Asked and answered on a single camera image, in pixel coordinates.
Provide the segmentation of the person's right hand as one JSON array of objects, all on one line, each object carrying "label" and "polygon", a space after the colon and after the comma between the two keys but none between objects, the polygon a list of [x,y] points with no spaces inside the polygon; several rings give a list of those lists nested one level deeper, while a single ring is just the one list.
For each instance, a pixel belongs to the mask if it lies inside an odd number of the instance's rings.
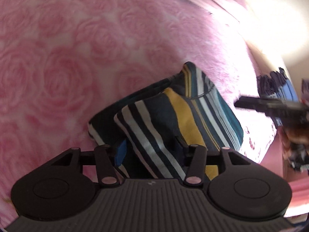
[{"label": "person's right hand", "polygon": [[284,155],[294,171],[308,172],[308,123],[285,122],[282,127],[287,137]]}]

